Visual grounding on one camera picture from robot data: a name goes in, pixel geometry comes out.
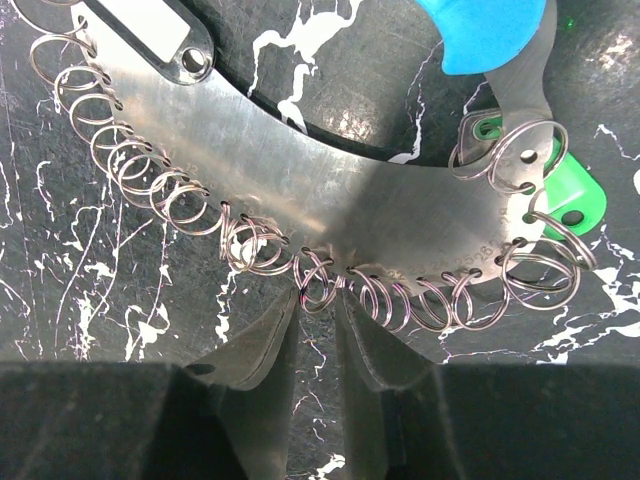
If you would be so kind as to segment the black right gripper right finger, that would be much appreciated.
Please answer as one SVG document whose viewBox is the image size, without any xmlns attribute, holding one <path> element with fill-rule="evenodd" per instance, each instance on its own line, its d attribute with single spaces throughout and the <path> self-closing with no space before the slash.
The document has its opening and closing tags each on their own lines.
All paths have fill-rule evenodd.
<svg viewBox="0 0 640 480">
<path fill-rule="evenodd" d="M 352 479 L 462 479 L 442 371 L 374 321 L 355 295 L 335 306 L 346 467 Z"/>
</svg>

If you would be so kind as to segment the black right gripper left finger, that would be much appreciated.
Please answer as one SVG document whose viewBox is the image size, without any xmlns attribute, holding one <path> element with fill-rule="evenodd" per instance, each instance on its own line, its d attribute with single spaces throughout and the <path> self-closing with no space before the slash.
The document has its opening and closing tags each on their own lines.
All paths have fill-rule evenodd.
<svg viewBox="0 0 640 480">
<path fill-rule="evenodd" d="M 298 317 L 298 294 L 286 290 L 231 341 L 172 374 L 165 478 L 285 477 Z"/>
</svg>

